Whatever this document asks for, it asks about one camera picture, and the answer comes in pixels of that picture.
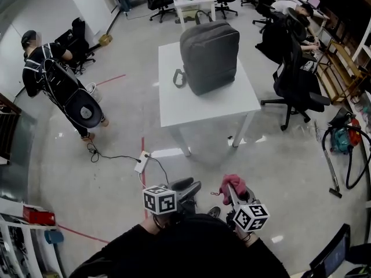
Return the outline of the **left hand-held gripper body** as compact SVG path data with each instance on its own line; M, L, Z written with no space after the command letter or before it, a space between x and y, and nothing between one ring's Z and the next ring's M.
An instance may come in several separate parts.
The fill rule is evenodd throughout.
M167 186L151 186L143 190L144 208L155 215L174 213L184 191L175 191Z

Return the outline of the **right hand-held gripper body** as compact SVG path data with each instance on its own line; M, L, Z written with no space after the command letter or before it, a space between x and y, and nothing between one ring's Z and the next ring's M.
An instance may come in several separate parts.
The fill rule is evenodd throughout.
M228 198L232 210L227 214L226 222L230 229L241 229L243 232L254 232L261 230L270 214L259 199L255 197L248 201Z

